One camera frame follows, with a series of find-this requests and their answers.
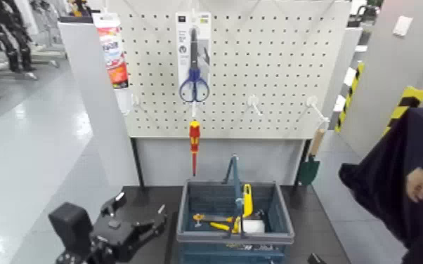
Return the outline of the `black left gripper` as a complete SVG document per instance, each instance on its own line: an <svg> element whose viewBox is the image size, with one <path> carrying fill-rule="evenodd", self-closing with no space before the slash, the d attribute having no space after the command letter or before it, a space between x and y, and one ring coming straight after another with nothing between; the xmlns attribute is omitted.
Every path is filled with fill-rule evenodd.
<svg viewBox="0 0 423 264"><path fill-rule="evenodd" d="M125 192L107 200L100 208L100 216L93 225L93 237L100 238L113 251L117 262L129 262L133 258L136 241L147 240L163 233L167 223L165 205L158 208L153 219L134 224L115 217L118 209L126 204Z"/></svg>

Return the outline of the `person's bare hand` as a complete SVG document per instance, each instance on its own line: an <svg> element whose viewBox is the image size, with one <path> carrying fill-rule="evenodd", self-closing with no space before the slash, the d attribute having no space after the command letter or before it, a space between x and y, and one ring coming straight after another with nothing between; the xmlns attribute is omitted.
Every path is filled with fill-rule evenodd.
<svg viewBox="0 0 423 264"><path fill-rule="evenodd" d="M407 175L405 191L413 202L418 203L423 200L423 169L421 167Z"/></svg>

